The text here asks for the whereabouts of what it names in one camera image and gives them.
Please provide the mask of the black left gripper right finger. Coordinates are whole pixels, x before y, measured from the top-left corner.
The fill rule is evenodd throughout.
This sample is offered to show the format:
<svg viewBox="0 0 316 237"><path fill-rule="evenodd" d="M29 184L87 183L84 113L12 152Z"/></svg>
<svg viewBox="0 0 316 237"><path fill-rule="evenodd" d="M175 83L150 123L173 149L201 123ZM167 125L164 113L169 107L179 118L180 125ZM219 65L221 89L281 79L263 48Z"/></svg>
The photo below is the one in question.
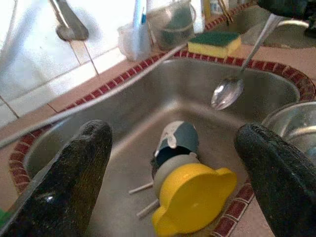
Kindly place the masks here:
<svg viewBox="0 0 316 237"><path fill-rule="evenodd" d="M316 167L266 127L247 123L235 136L259 206L276 237L316 235Z"/></svg>

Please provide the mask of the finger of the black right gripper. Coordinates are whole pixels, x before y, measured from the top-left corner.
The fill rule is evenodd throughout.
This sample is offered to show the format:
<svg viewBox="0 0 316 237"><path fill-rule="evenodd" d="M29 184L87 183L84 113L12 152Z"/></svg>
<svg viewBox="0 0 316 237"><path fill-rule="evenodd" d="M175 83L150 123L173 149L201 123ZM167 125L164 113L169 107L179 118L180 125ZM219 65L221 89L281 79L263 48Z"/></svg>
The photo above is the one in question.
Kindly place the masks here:
<svg viewBox="0 0 316 237"><path fill-rule="evenodd" d="M309 15L306 13L307 0L259 0L258 5L278 16L307 19Z"/></svg>

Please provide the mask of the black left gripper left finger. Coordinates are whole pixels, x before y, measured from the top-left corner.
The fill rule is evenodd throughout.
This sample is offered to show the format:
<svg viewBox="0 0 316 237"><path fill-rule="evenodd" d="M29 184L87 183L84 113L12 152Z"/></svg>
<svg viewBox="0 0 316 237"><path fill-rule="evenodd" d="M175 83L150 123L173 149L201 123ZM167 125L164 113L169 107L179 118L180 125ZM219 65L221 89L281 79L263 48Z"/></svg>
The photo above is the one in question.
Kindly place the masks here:
<svg viewBox="0 0 316 237"><path fill-rule="evenodd" d="M91 120L32 179L1 218L3 237L81 237L103 183L111 127Z"/></svg>

